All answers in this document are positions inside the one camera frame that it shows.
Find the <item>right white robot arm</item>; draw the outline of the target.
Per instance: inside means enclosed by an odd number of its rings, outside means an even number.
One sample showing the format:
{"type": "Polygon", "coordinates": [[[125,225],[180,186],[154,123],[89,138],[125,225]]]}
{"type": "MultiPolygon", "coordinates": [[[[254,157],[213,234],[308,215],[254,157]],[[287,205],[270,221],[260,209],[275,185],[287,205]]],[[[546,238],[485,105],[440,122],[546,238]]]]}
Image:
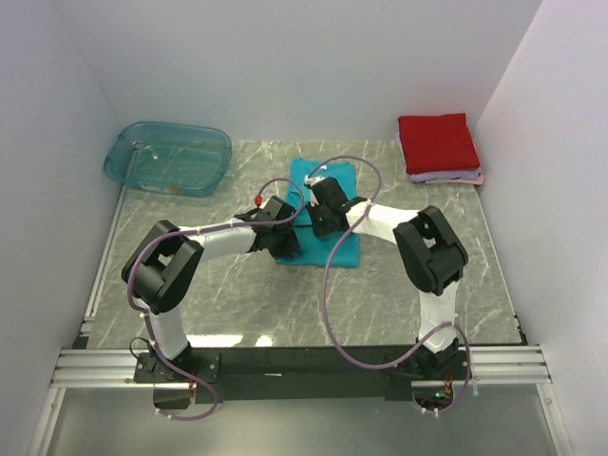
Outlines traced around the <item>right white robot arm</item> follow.
{"type": "Polygon", "coordinates": [[[333,257],[352,234],[380,238],[395,245],[408,279],[419,291],[420,327],[416,345],[394,361],[368,365],[345,352],[333,334],[327,311],[328,289],[322,291],[321,313],[328,336],[349,362],[369,370],[396,368],[410,358],[418,371],[437,379],[457,360],[461,332],[455,325],[458,283],[468,263],[468,253],[440,209],[404,210],[377,204],[370,199],[350,199],[339,182],[330,177],[307,178],[313,194],[307,211],[318,236],[339,233],[325,265],[329,278],[333,257]]]}

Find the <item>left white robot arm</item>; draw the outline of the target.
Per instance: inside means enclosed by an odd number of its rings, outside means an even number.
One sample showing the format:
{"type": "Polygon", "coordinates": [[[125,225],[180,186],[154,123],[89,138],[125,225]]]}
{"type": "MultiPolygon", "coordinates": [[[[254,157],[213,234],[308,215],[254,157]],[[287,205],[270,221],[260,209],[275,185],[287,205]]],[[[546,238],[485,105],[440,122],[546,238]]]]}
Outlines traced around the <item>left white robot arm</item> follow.
{"type": "Polygon", "coordinates": [[[156,370],[177,382],[193,363],[191,344],[179,305],[203,261],[266,250],[274,259],[290,257],[300,247],[294,229],[298,210],[277,196],[222,223],[180,228],[161,220],[125,263],[122,279],[127,302],[143,313],[158,356],[156,370]]]}

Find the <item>teal t-shirt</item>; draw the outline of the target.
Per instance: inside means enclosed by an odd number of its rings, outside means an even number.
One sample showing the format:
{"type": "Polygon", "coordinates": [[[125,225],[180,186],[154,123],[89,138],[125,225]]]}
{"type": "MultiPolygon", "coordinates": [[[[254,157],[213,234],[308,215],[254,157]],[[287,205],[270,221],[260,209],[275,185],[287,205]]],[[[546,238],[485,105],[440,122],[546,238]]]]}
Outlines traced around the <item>teal t-shirt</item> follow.
{"type": "MultiPolygon", "coordinates": [[[[303,191],[306,202],[311,201],[312,192],[304,186],[304,179],[318,164],[320,161],[303,158],[294,158],[290,163],[289,178],[303,191]]],[[[314,175],[316,177],[334,177],[348,197],[356,196],[355,166],[353,164],[342,161],[330,162],[322,165],[314,175]]],[[[327,237],[316,237],[306,209],[303,209],[294,220],[294,231],[300,244],[300,250],[290,258],[277,259],[276,263],[288,266],[324,266],[333,246],[341,236],[340,233],[333,233],[327,237]]],[[[359,254],[358,236],[349,235],[333,256],[332,266],[357,268],[359,254]]]]}

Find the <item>teal transparent plastic basin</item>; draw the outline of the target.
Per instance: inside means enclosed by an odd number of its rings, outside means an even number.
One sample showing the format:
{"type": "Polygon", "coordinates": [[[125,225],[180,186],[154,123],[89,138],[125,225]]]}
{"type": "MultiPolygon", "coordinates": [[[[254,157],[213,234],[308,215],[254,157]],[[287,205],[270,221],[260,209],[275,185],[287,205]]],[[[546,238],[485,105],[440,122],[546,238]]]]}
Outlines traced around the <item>teal transparent plastic basin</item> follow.
{"type": "Polygon", "coordinates": [[[231,158],[231,139],[219,129],[139,122],[118,135],[104,172],[131,189],[206,198],[219,186],[231,158]]]}

